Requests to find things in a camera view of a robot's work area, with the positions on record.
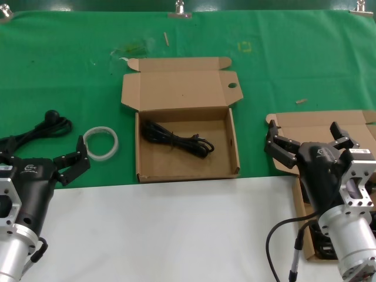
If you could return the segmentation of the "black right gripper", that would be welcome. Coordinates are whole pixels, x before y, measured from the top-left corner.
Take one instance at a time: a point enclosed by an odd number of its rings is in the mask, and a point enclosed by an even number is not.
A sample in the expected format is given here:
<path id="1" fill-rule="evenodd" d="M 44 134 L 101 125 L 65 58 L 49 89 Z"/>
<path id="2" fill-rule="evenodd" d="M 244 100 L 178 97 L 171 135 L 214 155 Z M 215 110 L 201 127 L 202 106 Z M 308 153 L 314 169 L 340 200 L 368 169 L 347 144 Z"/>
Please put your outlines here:
<path id="1" fill-rule="evenodd" d="M 330 143 L 305 142 L 280 136 L 274 119 L 268 123 L 264 151 L 288 169 L 297 165 L 300 180 L 317 213 L 343 206 L 346 213 L 360 206 L 369 211 L 372 201 L 366 183 L 375 172 L 375 157 L 360 149 L 357 141 L 337 122 L 330 126 L 334 140 Z"/>

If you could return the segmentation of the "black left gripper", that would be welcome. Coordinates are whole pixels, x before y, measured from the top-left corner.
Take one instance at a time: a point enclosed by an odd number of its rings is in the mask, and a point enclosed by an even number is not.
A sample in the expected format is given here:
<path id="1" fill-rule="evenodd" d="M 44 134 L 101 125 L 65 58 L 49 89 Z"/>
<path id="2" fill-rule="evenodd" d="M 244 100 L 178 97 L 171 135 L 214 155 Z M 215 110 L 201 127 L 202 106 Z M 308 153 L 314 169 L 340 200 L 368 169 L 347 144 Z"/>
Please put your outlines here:
<path id="1" fill-rule="evenodd" d="M 48 206 L 56 182 L 67 186 L 90 169 L 90 161 L 83 136 L 78 137 L 73 153 L 53 159 L 14 157 L 0 152 L 0 164 L 10 166 L 1 169 L 2 178 L 10 178 L 21 200 L 16 224 L 27 227 L 37 236 L 41 234 Z"/>

